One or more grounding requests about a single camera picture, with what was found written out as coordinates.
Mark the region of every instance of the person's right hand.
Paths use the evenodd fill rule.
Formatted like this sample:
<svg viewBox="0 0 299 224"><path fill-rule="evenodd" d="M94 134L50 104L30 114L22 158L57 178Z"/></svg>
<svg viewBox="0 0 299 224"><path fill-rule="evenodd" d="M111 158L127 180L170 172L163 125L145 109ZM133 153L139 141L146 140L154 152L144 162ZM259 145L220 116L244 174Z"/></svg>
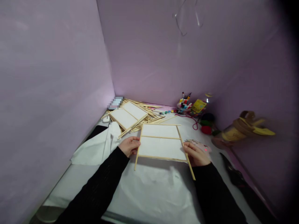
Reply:
<svg viewBox="0 0 299 224"><path fill-rule="evenodd" d="M184 151L188 153L191 166L205 166L211 163L206 154L190 142L184 142Z"/></svg>

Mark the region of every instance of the lavender wall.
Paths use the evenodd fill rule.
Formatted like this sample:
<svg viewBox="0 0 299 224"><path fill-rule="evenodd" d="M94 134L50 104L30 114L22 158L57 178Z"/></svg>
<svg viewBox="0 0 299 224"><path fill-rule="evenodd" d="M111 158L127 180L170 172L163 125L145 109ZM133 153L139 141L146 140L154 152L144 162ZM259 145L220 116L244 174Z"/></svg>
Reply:
<svg viewBox="0 0 299 224"><path fill-rule="evenodd" d="M210 108L221 129L243 110L253 110L256 116L267 119L267 128L276 132L274 137L244 141L235 147L235 152L280 212L287 208L292 194L298 158L295 44L285 27L282 24L236 72Z"/></svg>
<svg viewBox="0 0 299 224"><path fill-rule="evenodd" d="M0 29L0 223L21 223L114 90L96 0L3 0Z"/></svg>
<svg viewBox="0 0 299 224"><path fill-rule="evenodd" d="M273 1L98 0L116 95L175 105L182 91L217 93L276 29ZM197 25L195 10L199 20Z"/></svg>

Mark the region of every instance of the white cloth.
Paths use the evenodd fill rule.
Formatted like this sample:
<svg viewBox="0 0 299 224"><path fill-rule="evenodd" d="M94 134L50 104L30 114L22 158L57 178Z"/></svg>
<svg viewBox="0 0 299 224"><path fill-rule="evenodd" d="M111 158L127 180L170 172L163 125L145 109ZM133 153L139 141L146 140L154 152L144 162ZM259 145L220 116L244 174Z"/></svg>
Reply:
<svg viewBox="0 0 299 224"><path fill-rule="evenodd" d="M101 165L119 145L120 134L118 123L112 122L105 131L84 142L75 151L71 158L72 164Z"/></svg>

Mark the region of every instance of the wooden frame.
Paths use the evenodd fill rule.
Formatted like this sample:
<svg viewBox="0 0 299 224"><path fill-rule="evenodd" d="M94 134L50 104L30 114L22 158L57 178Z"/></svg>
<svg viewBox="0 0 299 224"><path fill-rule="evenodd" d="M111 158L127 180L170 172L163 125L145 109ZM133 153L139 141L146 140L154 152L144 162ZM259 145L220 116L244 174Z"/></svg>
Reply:
<svg viewBox="0 0 299 224"><path fill-rule="evenodd" d="M141 129L140 140L141 140L142 137L148 137L148 138L179 139L179 140L181 140L182 147L184 148L184 142L183 142L183 139L182 139L182 137L181 137L180 131L179 131L179 129L178 129L178 126L180 126L179 124L150 124L150 125L172 125L172 126L176 126L177 131L178 131L179 138L170 138L170 137L158 137L158 136L147 136L147 135L142 135L142 133L143 133L143 125L142 125L142 129ZM136 170L136 165L137 165L138 157L146 157L146 158L153 158L153 159L162 159L162 160L173 160L173 161L179 161L179 162L186 162L186 163L188 163L188 165L189 165L189 168L190 168L190 171L191 171L192 178L193 178L193 180L195 180L195 176L194 176L194 173L193 173L193 170L192 170L192 167L191 167L191 163L190 163L189 158L188 158L188 154L185 153L185 156L186 156L186 160L181 160L181 159L176 159L176 158L168 158L168 157L159 157L159 156L139 155L139 147L138 147L134 170Z"/></svg>
<svg viewBox="0 0 299 224"><path fill-rule="evenodd" d="M112 120L115 120L115 121L119 124L119 126L121 126L121 127L124 129L124 132L122 132L122 134L118 137L118 139L120 139L122 136L124 136L126 133L128 133L133 127L135 127L136 125L138 125L138 124L139 124L139 123L140 123L140 122L141 122L141 121L148 115L148 112L147 112L146 110L144 110L144 109L138 107L135 103L133 103L133 102L128 102L128 103L131 103L131 104L133 104L134 106L136 106L138 109L144 111L144 112L145 112L145 115L144 115L142 118L140 118L140 119L138 120L134 115L132 115L130 112L128 112L128 111L124 108L123 110L125 110L125 111L126 111L128 114L130 114L134 119L136 119L136 122L135 122L134 124L132 124L132 125L131 125L130 127L128 127L128 128L125 128L125 127L121 124L121 122L118 121L118 120L113 116L113 112L114 112L115 110L113 110L113 111L111 111L110 113L106 114L105 116L109 115L109 116L111 117Z"/></svg>

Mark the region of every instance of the black sweater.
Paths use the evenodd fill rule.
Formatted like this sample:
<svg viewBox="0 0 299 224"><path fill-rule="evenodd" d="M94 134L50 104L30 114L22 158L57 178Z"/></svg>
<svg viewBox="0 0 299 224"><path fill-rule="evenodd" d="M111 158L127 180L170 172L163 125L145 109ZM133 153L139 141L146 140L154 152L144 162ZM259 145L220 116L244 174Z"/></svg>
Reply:
<svg viewBox="0 0 299 224"><path fill-rule="evenodd" d="M129 159L117 147L100 165L97 172L83 186L59 216L60 223L102 223L102 215L108 208L122 172ZM212 163L193 167L195 186L206 224L246 223L233 196Z"/></svg>

